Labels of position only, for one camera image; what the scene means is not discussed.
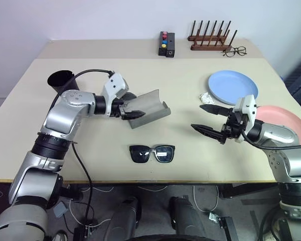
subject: sunglasses frame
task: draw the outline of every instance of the sunglasses frame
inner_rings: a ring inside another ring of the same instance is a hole
[[[130,152],[130,157],[131,157],[131,159],[132,159],[132,156],[131,156],[131,155],[132,155],[132,152],[133,152],[132,147],[143,147],[143,148],[147,147],[147,148],[149,149],[149,152],[150,152],[150,153],[151,153],[151,152],[154,152],[157,161],[160,162],[160,163],[169,163],[169,162],[171,162],[171,161],[173,160],[174,154],[175,154],[175,146],[171,146],[171,145],[159,145],[159,146],[155,146],[154,148],[150,148],[150,147],[144,146],[144,145],[132,145],[132,146],[129,146],[129,152]],[[169,148],[172,148],[172,149],[173,149],[173,155],[172,155],[172,158],[171,158],[171,160],[170,160],[169,162],[161,162],[161,161],[159,160],[159,158],[158,158],[158,156],[157,156],[156,149],[157,149],[157,148],[160,148],[160,147],[169,147]],[[146,163],[146,162],[148,162],[150,156],[151,156],[151,155],[148,156],[148,158],[147,158],[147,160],[146,160],[145,162],[135,162],[133,159],[132,159],[132,160],[133,160],[135,163]]]

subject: beige tabletop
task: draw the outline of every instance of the beige tabletop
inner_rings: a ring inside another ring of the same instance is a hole
[[[199,108],[199,95],[207,92],[209,76],[219,70],[235,70],[250,77],[259,89],[257,105],[277,105],[301,118],[301,107],[284,83],[261,56],[202,58],[53,58],[44,50],[0,108],[0,181],[12,181],[30,150],[45,119],[55,91],[47,77],[58,70],[78,73],[85,69],[112,69],[127,81],[130,91],[141,95],[159,89],[160,99],[172,114],[132,130],[127,121],[102,116],[85,119],[75,137],[77,151],[95,182],[272,182],[274,177],[263,151],[248,143],[227,140],[225,145],[207,138],[191,124],[212,126],[220,131],[226,117]],[[80,90],[99,94],[107,81],[102,73],[77,79]],[[134,163],[129,145],[175,145],[171,163],[152,155],[145,164]],[[66,181],[86,177],[73,151],[68,151],[61,175]]]

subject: eyeglasses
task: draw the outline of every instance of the eyeglasses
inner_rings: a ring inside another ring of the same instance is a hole
[[[171,162],[174,157],[175,146],[161,145],[155,148],[150,148],[148,146],[130,146],[130,156],[132,160],[136,163],[145,163],[149,160],[149,156],[152,152],[155,153],[156,159],[159,162],[167,163]]]
[[[235,53],[238,53],[241,56],[246,55],[246,48],[244,46],[238,47],[238,48],[231,48],[229,50],[223,50],[223,56],[227,57],[233,57]]]

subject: black cylindrical cup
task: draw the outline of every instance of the black cylindrical cup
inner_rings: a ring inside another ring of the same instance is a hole
[[[60,70],[50,75],[47,83],[53,87],[55,91],[59,92],[65,83],[72,77],[74,77],[74,74],[70,70]],[[76,80],[69,83],[64,91],[68,89],[79,90]]]

